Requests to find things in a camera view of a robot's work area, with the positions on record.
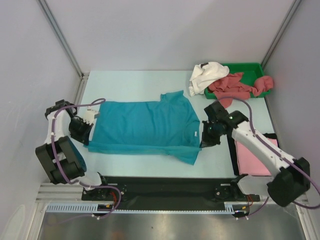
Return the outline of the teal t shirt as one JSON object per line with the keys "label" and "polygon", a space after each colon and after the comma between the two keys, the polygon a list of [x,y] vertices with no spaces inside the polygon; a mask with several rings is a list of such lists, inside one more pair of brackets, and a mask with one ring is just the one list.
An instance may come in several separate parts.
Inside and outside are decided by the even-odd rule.
{"label": "teal t shirt", "polygon": [[114,155],[166,155],[194,165],[200,148],[200,120],[183,91],[158,101],[100,105],[90,152]]}

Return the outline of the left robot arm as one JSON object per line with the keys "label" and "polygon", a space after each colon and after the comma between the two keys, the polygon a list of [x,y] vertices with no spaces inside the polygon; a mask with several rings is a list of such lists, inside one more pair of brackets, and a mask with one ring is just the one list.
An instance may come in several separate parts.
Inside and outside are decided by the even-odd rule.
{"label": "left robot arm", "polygon": [[85,159],[73,140],[84,146],[89,145],[90,133],[100,115],[92,106],[103,102],[103,99],[97,99],[92,104],[86,104],[84,115],[79,116],[80,105],[64,99],[57,101],[45,111],[45,118],[48,120],[47,136],[44,144],[35,149],[35,154],[52,184],[80,184],[87,190],[93,189],[93,194],[100,200],[110,196],[111,188],[102,182],[98,172],[87,169]]}

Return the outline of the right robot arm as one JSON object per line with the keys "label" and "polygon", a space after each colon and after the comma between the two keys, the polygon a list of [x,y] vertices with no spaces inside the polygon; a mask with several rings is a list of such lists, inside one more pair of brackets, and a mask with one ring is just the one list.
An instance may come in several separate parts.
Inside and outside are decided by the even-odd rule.
{"label": "right robot arm", "polygon": [[236,110],[229,113],[219,101],[204,109],[208,119],[203,122],[200,147],[213,147],[226,135],[248,149],[269,171],[268,176],[243,174],[230,188],[231,196],[242,201],[248,195],[270,197],[286,207],[311,187],[310,164],[301,157],[294,158],[272,144],[254,128],[252,117]]}

